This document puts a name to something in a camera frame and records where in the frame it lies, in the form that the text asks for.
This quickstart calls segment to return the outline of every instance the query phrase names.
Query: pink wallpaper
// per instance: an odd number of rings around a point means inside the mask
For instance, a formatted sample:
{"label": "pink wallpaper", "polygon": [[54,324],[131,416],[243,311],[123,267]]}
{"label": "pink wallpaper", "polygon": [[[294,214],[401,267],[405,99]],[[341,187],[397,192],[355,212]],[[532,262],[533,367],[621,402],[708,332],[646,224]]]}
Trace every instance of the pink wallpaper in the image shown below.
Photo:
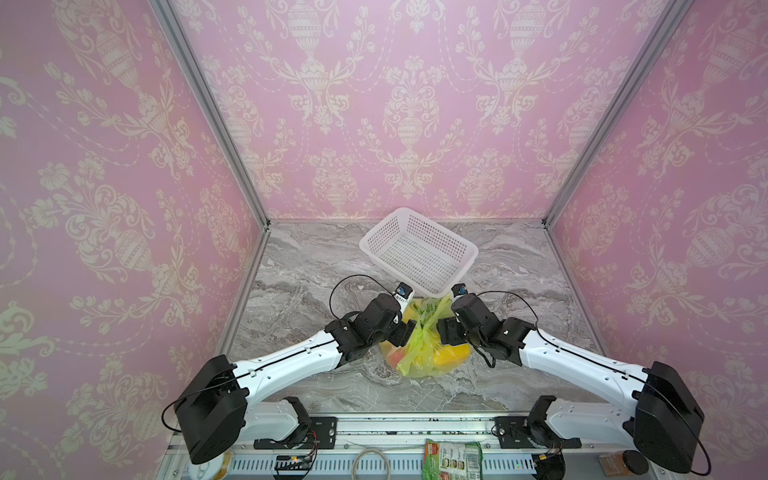
{"label": "pink wallpaper", "polygon": [[768,467],[766,121],[768,2],[695,2],[555,226],[611,353],[702,405],[714,478]]}
{"label": "pink wallpaper", "polygon": [[154,478],[257,226],[146,2],[3,2],[0,478]]}
{"label": "pink wallpaper", "polygon": [[174,0],[273,219],[541,217],[666,0]]}

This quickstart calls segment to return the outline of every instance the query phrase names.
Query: black round object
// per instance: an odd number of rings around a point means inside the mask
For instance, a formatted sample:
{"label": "black round object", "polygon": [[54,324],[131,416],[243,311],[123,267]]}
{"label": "black round object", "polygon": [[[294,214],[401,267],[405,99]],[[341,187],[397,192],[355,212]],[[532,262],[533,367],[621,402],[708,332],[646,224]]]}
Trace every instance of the black round object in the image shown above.
{"label": "black round object", "polygon": [[625,450],[621,458],[629,471],[635,475],[643,475],[648,471],[648,460],[637,450]]}

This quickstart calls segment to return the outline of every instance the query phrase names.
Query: floral wallpaper pattern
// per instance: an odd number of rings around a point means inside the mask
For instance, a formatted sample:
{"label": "floral wallpaper pattern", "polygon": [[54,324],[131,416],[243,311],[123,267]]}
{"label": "floral wallpaper pattern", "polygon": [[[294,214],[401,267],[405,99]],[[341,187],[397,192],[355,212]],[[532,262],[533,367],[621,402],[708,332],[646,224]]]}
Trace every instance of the floral wallpaper pattern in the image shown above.
{"label": "floral wallpaper pattern", "polygon": [[148,3],[3,7],[0,478],[154,478],[260,230]]}
{"label": "floral wallpaper pattern", "polygon": [[568,268],[612,355],[683,376],[714,478],[763,478],[768,2],[694,2],[611,135],[555,225]]}
{"label": "floral wallpaper pattern", "polygon": [[173,0],[272,219],[542,217],[666,0]]}

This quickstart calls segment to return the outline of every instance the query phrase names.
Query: knotted plastic bag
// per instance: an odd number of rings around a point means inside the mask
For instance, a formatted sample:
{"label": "knotted plastic bag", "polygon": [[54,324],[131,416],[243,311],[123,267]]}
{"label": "knotted plastic bag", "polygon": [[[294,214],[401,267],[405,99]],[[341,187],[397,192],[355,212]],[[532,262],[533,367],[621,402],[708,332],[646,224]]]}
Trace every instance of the knotted plastic bag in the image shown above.
{"label": "knotted plastic bag", "polygon": [[467,344],[450,346],[440,343],[437,322],[453,317],[450,294],[441,299],[412,300],[402,316],[403,322],[415,322],[411,338],[402,347],[380,343],[384,359],[393,369],[411,378],[442,375],[455,369],[472,351]]}

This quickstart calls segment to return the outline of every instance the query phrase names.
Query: marble tabletop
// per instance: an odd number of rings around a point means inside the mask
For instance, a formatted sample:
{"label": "marble tabletop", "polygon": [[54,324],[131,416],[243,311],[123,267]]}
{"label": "marble tabletop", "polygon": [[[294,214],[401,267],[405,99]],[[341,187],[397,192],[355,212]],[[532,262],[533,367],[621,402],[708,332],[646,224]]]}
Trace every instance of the marble tabletop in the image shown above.
{"label": "marble tabletop", "polygon": [[[393,288],[398,280],[373,265],[358,247],[373,225],[273,223],[229,358],[271,353],[321,330],[333,320],[328,310],[330,291],[347,275],[367,273]],[[479,248],[475,263],[462,279],[470,291],[514,290],[536,310],[542,329],[596,351],[540,221],[445,226]],[[366,278],[349,279],[336,290],[333,309],[337,315],[362,310],[380,291]],[[483,300],[500,318],[534,321],[523,302],[513,296],[487,294]],[[371,348],[364,359],[304,379],[272,400],[297,396],[309,412],[522,412],[541,395],[599,401],[558,377],[510,362],[489,369],[476,353],[444,376],[404,378],[384,362],[378,347]]]}

